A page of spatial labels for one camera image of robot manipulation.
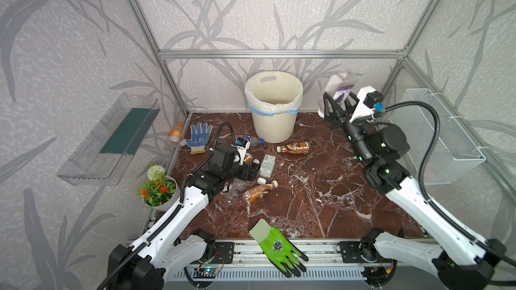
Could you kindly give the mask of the purple label bottle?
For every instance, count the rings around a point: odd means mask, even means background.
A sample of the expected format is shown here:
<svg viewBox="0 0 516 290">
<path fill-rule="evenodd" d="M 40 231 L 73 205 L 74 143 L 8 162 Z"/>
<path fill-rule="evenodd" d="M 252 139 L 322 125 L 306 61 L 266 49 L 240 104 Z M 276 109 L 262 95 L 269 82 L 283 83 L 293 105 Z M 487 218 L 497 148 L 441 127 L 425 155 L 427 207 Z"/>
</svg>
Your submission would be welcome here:
<svg viewBox="0 0 516 290">
<path fill-rule="evenodd" d="M 335 102 L 345 109 L 345 100 L 356 84 L 356 75 L 351 71 L 338 72 L 329 78 L 323 93 L 329 94 Z"/>
</svg>

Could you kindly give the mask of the orange cap bottle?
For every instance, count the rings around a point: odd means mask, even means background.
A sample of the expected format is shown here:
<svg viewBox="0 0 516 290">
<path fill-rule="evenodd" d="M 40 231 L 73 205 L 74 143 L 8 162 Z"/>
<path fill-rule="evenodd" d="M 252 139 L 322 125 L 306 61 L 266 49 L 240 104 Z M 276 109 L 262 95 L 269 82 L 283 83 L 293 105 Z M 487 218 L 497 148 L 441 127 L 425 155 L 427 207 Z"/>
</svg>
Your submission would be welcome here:
<svg viewBox="0 0 516 290">
<path fill-rule="evenodd" d="M 175 126 L 173 126 L 172 130 L 169 134 L 169 141 L 171 143 L 177 144 L 181 141 L 181 137 L 183 134 L 184 129 L 184 123 L 183 122 L 177 122 Z"/>
</svg>

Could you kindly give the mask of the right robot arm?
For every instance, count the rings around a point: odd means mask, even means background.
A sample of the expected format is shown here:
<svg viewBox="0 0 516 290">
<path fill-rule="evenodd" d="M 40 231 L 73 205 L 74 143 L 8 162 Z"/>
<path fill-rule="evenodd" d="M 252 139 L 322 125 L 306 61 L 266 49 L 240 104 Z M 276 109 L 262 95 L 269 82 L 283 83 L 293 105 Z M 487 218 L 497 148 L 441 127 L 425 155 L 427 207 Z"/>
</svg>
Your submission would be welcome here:
<svg viewBox="0 0 516 290">
<path fill-rule="evenodd" d="M 356 102 L 354 106 L 349 101 L 341 106 L 325 93 L 322 99 L 325 120 L 333 129 L 343 129 L 357 158 L 365 163 L 366 181 L 404 209 L 435 239 L 435 243 L 425 244 L 374 228 L 361 239 L 362 252 L 370 259 L 380 256 L 416 267 L 438 278 L 448 289 L 515 286 L 514 280 L 493 279 L 499 262 L 515 265 L 515 260 L 506 256 L 505 245 L 495 238 L 486 239 L 467 227 L 425 189 L 425 169 L 441 129 L 438 112 L 421 101 L 384 107 L 383 95 L 372 87 L 362 89 L 359 95 L 352 94 L 351 98 Z M 398 162 L 408 153 L 410 146 L 397 125 L 385 124 L 383 129 L 374 133 L 365 126 L 385 113 L 412 106 L 426 109 L 433 118 L 433 135 L 417 177 Z"/>
</svg>

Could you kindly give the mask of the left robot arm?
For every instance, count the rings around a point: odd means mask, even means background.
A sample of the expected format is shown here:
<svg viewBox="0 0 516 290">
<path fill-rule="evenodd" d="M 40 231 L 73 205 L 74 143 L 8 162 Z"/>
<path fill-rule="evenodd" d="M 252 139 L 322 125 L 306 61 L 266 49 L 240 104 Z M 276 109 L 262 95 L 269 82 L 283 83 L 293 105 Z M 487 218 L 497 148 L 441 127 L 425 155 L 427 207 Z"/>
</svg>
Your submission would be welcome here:
<svg viewBox="0 0 516 290">
<path fill-rule="evenodd" d="M 253 181 L 258 164 L 245 163 L 251 146 L 246 138 L 215 143 L 211 155 L 180 187 L 179 197 L 156 223 L 130 246 L 118 245 L 108 259 L 107 276 L 99 289 L 162 289 L 176 272 L 210 256 L 214 237 L 197 232 L 176 240 L 189 223 L 235 180 Z"/>
</svg>

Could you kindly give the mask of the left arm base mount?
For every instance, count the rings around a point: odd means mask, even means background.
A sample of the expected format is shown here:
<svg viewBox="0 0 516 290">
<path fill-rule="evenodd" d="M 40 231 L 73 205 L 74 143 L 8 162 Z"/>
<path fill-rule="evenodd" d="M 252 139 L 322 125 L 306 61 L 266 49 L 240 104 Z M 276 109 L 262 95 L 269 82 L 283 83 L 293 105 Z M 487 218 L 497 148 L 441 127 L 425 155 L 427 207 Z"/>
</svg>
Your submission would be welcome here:
<svg viewBox="0 0 516 290">
<path fill-rule="evenodd" d="M 199 236 L 206 243 L 206 248 L 202 256 L 198 260 L 192 261 L 191 264 L 231 264 L 233 262 L 235 254 L 234 242 L 216 240 L 214 235 L 201 229 L 195 230 L 193 235 Z"/>
</svg>

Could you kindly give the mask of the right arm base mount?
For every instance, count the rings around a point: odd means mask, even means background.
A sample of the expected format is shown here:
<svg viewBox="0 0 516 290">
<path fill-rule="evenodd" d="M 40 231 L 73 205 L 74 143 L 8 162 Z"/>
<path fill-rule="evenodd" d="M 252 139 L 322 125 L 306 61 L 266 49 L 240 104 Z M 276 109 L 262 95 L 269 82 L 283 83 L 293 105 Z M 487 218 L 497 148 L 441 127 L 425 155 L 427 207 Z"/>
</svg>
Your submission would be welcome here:
<svg viewBox="0 0 516 290">
<path fill-rule="evenodd" d="M 396 260 L 386 259 L 374 247 L 377 237 L 384 231 L 380 228 L 372 228 L 367 235 L 360 240 L 342 241 L 335 249 L 341 255 L 344 263 L 387 263 L 397 265 Z"/>
</svg>

